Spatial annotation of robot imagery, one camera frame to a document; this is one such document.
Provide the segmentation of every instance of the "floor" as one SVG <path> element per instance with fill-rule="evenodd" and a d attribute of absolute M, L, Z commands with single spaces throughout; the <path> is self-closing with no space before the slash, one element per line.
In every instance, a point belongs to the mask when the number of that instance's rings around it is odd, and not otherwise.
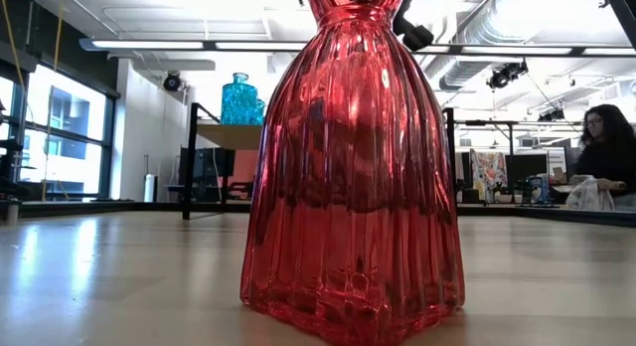
<path fill-rule="evenodd" d="M 323 345 L 241 307 L 246 222 L 125 213 L 0 227 L 0 345 Z M 636 229 L 460 225 L 463 313 L 405 345 L 634 345 Z"/>

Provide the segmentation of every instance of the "vase neck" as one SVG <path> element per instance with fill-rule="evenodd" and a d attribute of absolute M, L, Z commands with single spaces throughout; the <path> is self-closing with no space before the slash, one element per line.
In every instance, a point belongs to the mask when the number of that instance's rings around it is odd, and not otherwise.
<path fill-rule="evenodd" d="M 249 76 L 245 73 L 234 73 L 235 84 L 245 84 Z"/>
<path fill-rule="evenodd" d="M 346 5 L 331 8 L 318 21 L 319 29 L 350 19 L 368 20 L 391 27 L 391 16 L 385 9 L 371 5 Z"/>

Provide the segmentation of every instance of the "vase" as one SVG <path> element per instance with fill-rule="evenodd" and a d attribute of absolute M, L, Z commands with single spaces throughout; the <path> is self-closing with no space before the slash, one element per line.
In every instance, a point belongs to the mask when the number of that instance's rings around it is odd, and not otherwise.
<path fill-rule="evenodd" d="M 254 124 L 263 124 L 265 115 L 265 101 L 260 98 L 256 102 L 256 111 L 254 112 Z"/>
<path fill-rule="evenodd" d="M 261 137 L 240 299 L 334 345 L 397 345 L 464 302 L 444 123 L 401 0 L 309 0 Z"/>
<path fill-rule="evenodd" d="M 234 73 L 233 76 L 234 82 L 223 86 L 221 124 L 254 124 L 258 91 L 247 83 L 247 74 Z"/>

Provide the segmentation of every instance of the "shelf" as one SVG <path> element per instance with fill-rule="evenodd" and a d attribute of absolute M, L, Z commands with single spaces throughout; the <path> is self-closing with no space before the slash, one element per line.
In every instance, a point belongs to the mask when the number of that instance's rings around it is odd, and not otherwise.
<path fill-rule="evenodd" d="M 221 125 L 199 121 L 197 133 L 229 150 L 258 150 L 261 125 Z"/>

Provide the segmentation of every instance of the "dark hair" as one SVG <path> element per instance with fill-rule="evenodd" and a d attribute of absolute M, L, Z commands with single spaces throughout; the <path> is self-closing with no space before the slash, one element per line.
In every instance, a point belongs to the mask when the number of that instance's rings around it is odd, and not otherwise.
<path fill-rule="evenodd" d="M 612 104 L 603 104 L 589 109 L 585 113 L 583 121 L 583 135 L 580 140 L 585 145 L 594 142 L 594 137 L 587 129 L 587 117 L 595 113 L 603 119 L 604 140 L 613 144 L 636 144 L 636 134 L 634 127 L 627 121 L 620 108 Z"/>

